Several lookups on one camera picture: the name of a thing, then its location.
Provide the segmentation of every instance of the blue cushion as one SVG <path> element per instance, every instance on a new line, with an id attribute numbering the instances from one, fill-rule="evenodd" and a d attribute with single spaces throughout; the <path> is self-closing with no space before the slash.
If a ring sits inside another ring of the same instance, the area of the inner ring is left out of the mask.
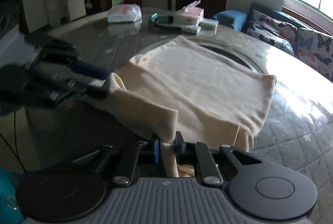
<path id="1" fill-rule="evenodd" d="M 247 13 L 240 10 L 229 10 L 214 15 L 213 19 L 219 21 L 221 25 L 240 31 L 246 23 Z"/>

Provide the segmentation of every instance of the pink object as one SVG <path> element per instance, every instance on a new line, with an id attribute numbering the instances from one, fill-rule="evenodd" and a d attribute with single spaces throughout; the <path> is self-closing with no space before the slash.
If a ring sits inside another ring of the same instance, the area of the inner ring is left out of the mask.
<path id="1" fill-rule="evenodd" d="M 198 26 L 204 18 L 204 9 L 199 7 L 190 8 L 187 12 L 175 12 L 174 23 Z"/>
<path id="2" fill-rule="evenodd" d="M 135 22 L 142 17 L 140 6 L 136 4 L 119 4 L 107 13 L 109 23 Z"/>

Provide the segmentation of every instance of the round table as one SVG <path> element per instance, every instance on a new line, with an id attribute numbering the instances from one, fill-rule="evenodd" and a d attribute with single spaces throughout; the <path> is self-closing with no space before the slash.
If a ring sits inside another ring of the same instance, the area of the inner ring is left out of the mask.
<path id="1" fill-rule="evenodd" d="M 179 35 L 148 27 L 150 14 L 165 11 L 146 8 L 142 12 L 142 21 L 135 24 L 108 24 L 106 13 L 100 13 L 50 34 L 76 45 L 86 62 L 114 71 L 142 49 Z M 297 58 L 224 26 L 216 32 L 184 35 L 256 71 L 277 76 L 272 104 L 252 153 L 310 177 L 319 192 L 311 219 L 333 223 L 333 84 Z M 85 79 L 61 66 L 42 69 L 55 78 Z M 26 108 L 26 114 L 43 167 L 83 147 L 122 146 L 137 138 L 109 114 L 81 101 L 68 101 L 54 110 Z"/>

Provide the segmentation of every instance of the teal fabric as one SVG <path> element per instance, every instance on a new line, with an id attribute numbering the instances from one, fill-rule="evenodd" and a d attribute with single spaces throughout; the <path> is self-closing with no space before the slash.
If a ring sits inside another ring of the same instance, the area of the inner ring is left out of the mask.
<path id="1" fill-rule="evenodd" d="M 24 176 L 24 175 L 10 173 L 10 172 L 6 172 L 6 175 L 15 188 L 18 186 L 19 182 L 21 181 L 22 177 Z"/>
<path id="2" fill-rule="evenodd" d="M 5 204 L 7 196 L 15 197 L 15 187 L 0 167 L 0 224 L 19 224 L 23 216 L 19 209 L 12 210 Z"/>
<path id="3" fill-rule="evenodd" d="M 246 23 L 247 13 L 240 10 L 229 10 L 214 15 L 213 19 L 217 20 L 220 25 L 240 31 Z"/>

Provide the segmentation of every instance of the metal screw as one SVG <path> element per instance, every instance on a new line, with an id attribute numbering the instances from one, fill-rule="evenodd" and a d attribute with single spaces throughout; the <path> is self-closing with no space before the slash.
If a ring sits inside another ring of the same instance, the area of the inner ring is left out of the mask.
<path id="1" fill-rule="evenodd" d="M 209 185 L 217 185 L 221 182 L 221 179 L 216 176 L 207 176 L 204 178 L 204 182 Z"/>
<path id="2" fill-rule="evenodd" d="M 129 183 L 129 178 L 126 176 L 116 176 L 113 181 L 118 185 L 125 185 Z"/>

